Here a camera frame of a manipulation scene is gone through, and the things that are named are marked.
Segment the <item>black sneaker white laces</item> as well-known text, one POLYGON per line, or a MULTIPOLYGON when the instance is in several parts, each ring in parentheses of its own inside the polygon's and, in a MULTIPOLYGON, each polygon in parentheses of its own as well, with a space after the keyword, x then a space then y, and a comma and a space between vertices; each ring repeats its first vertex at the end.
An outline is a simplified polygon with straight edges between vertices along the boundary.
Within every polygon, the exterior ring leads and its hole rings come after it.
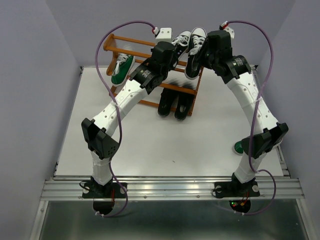
POLYGON ((174 63, 178 63, 183 54, 185 54, 189 47, 189 38, 191 36, 191 32, 186 30, 180 33, 178 36, 174 38, 172 41, 172 45, 174 46, 174 53, 172 60, 174 63))

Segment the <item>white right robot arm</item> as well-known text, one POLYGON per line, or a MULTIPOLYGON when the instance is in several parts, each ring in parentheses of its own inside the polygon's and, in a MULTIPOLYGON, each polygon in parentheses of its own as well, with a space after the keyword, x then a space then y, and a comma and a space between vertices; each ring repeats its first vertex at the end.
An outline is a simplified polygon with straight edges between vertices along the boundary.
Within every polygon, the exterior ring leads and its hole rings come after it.
POLYGON ((212 69, 232 91, 249 124, 250 134, 241 140, 243 155, 230 182, 231 192, 242 195, 256 176, 262 159, 282 141, 289 128, 271 113, 259 94, 247 59, 233 55, 232 37, 225 30, 208 33, 202 55, 205 67, 212 69))

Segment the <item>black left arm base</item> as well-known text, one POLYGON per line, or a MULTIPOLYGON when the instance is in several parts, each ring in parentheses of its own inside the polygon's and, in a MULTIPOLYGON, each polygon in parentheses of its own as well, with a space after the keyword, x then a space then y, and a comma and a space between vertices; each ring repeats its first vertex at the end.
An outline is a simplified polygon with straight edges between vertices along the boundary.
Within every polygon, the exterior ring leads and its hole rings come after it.
POLYGON ((113 178, 105 185, 97 183, 91 176, 90 180, 79 183, 84 199, 125 199, 125 192, 113 178))

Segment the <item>green sneaker white laces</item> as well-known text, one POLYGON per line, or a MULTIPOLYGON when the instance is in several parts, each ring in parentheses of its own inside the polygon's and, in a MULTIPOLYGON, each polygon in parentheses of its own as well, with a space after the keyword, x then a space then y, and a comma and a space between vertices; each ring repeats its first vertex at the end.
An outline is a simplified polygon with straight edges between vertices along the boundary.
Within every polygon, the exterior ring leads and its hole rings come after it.
POLYGON ((120 53, 118 55, 114 70, 111 75, 111 83, 113 86, 119 87, 125 83, 134 63, 134 55, 125 53, 120 53))

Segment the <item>all black sneaker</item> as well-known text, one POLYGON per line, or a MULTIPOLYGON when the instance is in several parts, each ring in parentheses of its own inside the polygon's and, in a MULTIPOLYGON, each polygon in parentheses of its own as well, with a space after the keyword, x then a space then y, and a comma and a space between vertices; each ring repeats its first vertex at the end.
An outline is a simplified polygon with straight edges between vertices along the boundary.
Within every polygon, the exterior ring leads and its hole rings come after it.
POLYGON ((178 92, 172 89, 164 88, 160 102, 158 105, 157 113, 160 117, 167 117, 171 112, 171 107, 178 95, 178 92))
POLYGON ((185 92, 180 92, 178 95, 178 102, 177 102, 177 107, 174 112, 174 117, 178 121, 183 121, 186 119, 192 104, 194 101, 194 95, 185 93, 185 92))

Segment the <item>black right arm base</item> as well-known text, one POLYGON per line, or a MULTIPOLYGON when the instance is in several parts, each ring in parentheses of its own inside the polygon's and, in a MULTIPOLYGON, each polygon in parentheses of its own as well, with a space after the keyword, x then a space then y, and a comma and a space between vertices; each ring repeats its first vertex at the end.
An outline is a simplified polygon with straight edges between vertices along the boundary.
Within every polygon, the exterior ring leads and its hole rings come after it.
POLYGON ((236 197, 259 197, 260 190, 256 178, 241 183, 233 173, 230 181, 216 181, 211 190, 211 194, 218 198, 236 198, 236 197))

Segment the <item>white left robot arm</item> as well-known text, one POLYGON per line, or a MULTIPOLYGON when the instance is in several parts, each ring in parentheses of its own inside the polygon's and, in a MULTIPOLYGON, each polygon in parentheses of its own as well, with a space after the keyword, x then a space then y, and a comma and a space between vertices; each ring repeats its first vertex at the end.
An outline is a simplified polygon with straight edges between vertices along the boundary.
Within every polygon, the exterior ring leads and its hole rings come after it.
POLYGON ((92 119, 81 123, 84 140, 91 151, 94 191, 100 197, 111 193, 110 162, 119 149, 120 142, 112 136, 121 129, 121 121, 141 100, 157 88, 173 69, 174 45, 160 41, 151 49, 151 56, 143 61, 130 75, 120 92, 92 119))

